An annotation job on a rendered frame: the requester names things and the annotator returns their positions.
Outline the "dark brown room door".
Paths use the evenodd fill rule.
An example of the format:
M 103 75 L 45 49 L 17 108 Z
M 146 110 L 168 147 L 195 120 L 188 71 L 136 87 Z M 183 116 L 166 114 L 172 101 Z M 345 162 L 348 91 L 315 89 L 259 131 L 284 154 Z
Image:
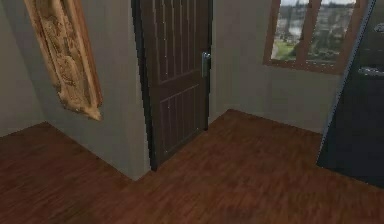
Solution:
M 208 129 L 213 0 L 131 0 L 149 149 L 155 171 Z

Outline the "brown framed window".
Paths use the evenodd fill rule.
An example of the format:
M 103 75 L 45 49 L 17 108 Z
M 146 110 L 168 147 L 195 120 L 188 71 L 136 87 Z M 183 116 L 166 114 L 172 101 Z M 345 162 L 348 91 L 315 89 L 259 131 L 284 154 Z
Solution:
M 271 0 L 263 63 L 339 75 L 369 0 Z

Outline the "black fridge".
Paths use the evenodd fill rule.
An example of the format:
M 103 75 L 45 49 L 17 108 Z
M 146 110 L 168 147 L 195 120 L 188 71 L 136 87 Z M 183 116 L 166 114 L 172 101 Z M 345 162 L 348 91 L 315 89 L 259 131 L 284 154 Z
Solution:
M 330 111 L 316 164 L 384 189 L 384 0 L 369 0 Z

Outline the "wooden framed wall picture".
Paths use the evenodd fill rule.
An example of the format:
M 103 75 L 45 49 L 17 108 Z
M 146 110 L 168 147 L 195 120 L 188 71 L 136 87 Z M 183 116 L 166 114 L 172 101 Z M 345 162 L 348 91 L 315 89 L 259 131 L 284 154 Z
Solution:
M 62 106 L 102 119 L 103 98 L 81 0 L 23 0 Z

